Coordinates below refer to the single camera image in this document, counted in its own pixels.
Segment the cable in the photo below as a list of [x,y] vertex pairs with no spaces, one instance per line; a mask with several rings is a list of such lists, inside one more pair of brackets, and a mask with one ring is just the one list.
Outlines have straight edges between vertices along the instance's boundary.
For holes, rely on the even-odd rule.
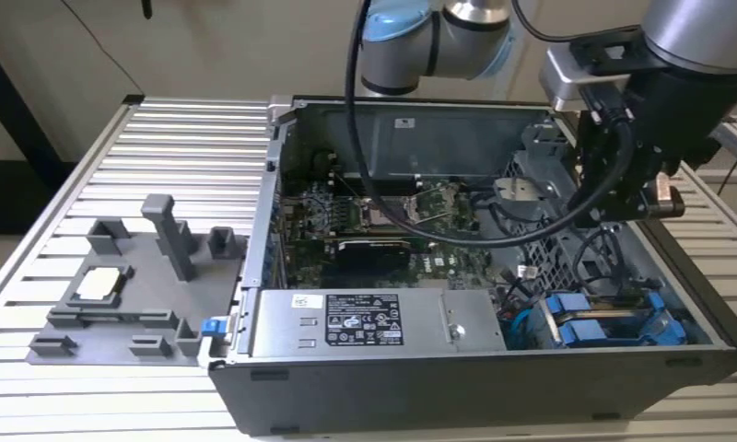
[[[503,226],[503,220],[500,219],[500,214],[497,208],[500,207],[500,204],[491,203],[489,204],[489,215],[492,216],[492,220],[495,221],[496,228],[500,230],[500,233],[505,235],[507,237],[511,237],[513,234],[511,231]],[[525,265],[532,265],[532,258],[529,256],[529,250],[527,249],[527,245],[519,246],[519,250],[521,251],[521,256],[524,259]]]
[[617,284],[620,286],[620,290],[623,289],[623,277],[625,273],[625,258],[623,256],[623,252],[620,249],[620,241],[617,240],[617,237],[615,236],[615,233],[611,230],[599,229],[596,230],[585,239],[585,241],[581,243],[581,246],[579,246],[579,250],[576,251],[576,255],[573,256],[573,276],[576,277],[580,286],[583,286],[589,291],[589,284],[596,282],[599,279],[593,279],[592,281],[585,280],[584,276],[579,273],[579,264],[581,263],[585,252],[588,251],[589,244],[595,242],[595,240],[600,237],[608,237],[609,241],[612,242],[612,249],[615,249],[615,257],[617,259],[617,263],[612,264],[612,262],[608,260],[608,257],[604,255],[607,264],[609,265],[612,269],[612,274],[607,277],[600,276],[599,279],[612,279],[617,281]]
[[391,222],[399,226],[404,231],[412,235],[427,238],[432,241],[441,242],[460,247],[475,247],[484,249],[501,249],[507,247],[515,247],[528,242],[536,241],[543,238],[548,238],[559,231],[568,228],[568,226],[576,221],[577,218],[584,216],[595,206],[601,202],[604,197],[609,194],[615,186],[623,179],[625,171],[631,165],[633,154],[636,150],[636,140],[633,130],[628,120],[612,120],[604,119],[609,122],[609,127],[613,129],[617,138],[620,140],[620,149],[617,158],[612,169],[605,175],[604,181],[595,189],[592,195],[584,199],[584,201],[573,208],[573,210],[565,214],[559,220],[553,221],[545,227],[527,232],[524,235],[513,238],[493,238],[493,239],[467,239],[452,238],[440,234],[421,230],[416,226],[412,226],[403,220],[397,214],[391,210],[388,204],[383,199],[383,195],[377,192],[377,188],[371,178],[369,167],[367,165],[367,159],[364,157],[364,150],[360,144],[360,134],[357,132],[357,119],[355,111],[355,79],[357,77],[357,57],[360,53],[360,42],[364,34],[364,27],[367,25],[367,19],[369,16],[371,0],[364,0],[355,18],[353,35],[349,45],[349,53],[347,59],[347,75],[344,80],[344,105],[347,111],[347,130],[349,135],[351,147],[353,149],[355,162],[357,163],[357,171],[360,172],[360,178],[364,183],[367,195],[373,201],[375,205],[380,209],[383,215],[391,220]]
[[93,41],[96,41],[96,44],[98,45],[98,49],[101,49],[101,52],[102,52],[104,55],[109,58],[109,60],[112,60],[112,63],[114,64],[114,66],[117,67],[117,69],[120,69],[120,71],[122,71],[122,74],[125,74],[125,76],[128,77],[128,79],[132,81],[133,86],[138,89],[138,92],[140,92],[142,95],[146,95],[146,94],[145,94],[145,90],[138,86],[138,83],[136,83],[136,80],[133,79],[132,75],[128,73],[128,71],[125,70],[125,68],[122,67],[122,65],[117,62],[117,60],[114,59],[114,57],[112,56],[112,54],[106,51],[106,48],[102,47],[102,44],[101,44],[101,41],[98,40],[98,37],[96,37],[96,34],[93,33],[92,29],[90,29],[89,26],[86,25],[85,21],[82,20],[82,18],[80,17],[80,15],[76,13],[76,11],[73,10],[73,8],[70,7],[68,0],[60,0],[60,3],[62,3],[62,5],[65,6],[65,8],[70,11],[70,13],[73,14],[73,16],[74,16],[76,19],[78,20],[80,24],[82,25],[82,28],[85,28],[86,33],[88,33],[89,36],[92,37]]
[[724,192],[724,188],[727,187],[727,184],[729,183],[729,180],[732,178],[732,175],[735,174],[736,169],[737,169],[737,161],[735,161],[735,164],[732,164],[732,167],[729,168],[729,173],[727,174],[727,177],[724,178],[724,182],[721,182],[721,187],[717,188],[717,196],[721,196],[721,193]]
[[527,32],[532,34],[532,36],[539,39],[540,41],[547,41],[549,43],[568,43],[576,39],[581,39],[585,37],[593,37],[596,35],[601,35],[607,32],[624,32],[631,30],[637,30],[639,25],[631,25],[631,26],[623,26],[620,28],[612,28],[605,30],[599,30],[595,32],[587,32],[584,34],[575,34],[575,35],[548,35],[540,32],[535,26],[532,26],[532,23],[527,19],[525,11],[523,10],[521,6],[519,5],[519,0],[512,0],[513,4],[513,11],[516,11],[516,16],[519,17],[519,21],[521,22],[523,26],[527,29]]

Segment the blue latch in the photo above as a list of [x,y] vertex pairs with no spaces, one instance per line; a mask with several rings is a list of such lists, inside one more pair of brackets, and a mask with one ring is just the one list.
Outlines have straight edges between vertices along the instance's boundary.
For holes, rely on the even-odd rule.
[[226,320],[210,318],[201,321],[201,335],[212,338],[224,338],[226,336]]

